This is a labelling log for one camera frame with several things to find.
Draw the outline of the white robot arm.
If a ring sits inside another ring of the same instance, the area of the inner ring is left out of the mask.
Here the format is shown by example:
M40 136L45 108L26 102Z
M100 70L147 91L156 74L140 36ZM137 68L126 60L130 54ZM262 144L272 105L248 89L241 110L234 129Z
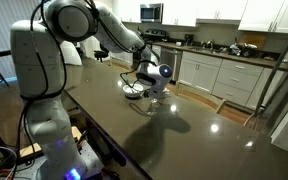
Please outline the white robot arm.
M25 104L22 118L45 157L33 179L83 180L89 176L89 165L76 147L61 102L66 72L60 45L93 36L111 52L139 52L137 80L155 99L164 96L172 70L100 1L42 0L37 9L39 20L19 20L10 28L11 54Z

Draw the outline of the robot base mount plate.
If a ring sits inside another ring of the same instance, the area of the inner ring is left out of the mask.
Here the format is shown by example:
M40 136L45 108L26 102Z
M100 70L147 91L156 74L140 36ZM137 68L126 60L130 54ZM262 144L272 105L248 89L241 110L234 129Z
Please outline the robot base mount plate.
M100 175L104 167L91 146L61 147L46 151L32 166L19 165L14 180L87 180Z

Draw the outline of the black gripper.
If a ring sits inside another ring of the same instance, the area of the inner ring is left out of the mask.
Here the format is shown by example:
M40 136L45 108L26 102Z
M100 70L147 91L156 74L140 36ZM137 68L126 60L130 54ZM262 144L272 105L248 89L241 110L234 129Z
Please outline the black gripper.
M145 98L152 98L152 99L163 99L169 94L169 90L165 88L163 91L156 91L152 88L147 89L144 91Z

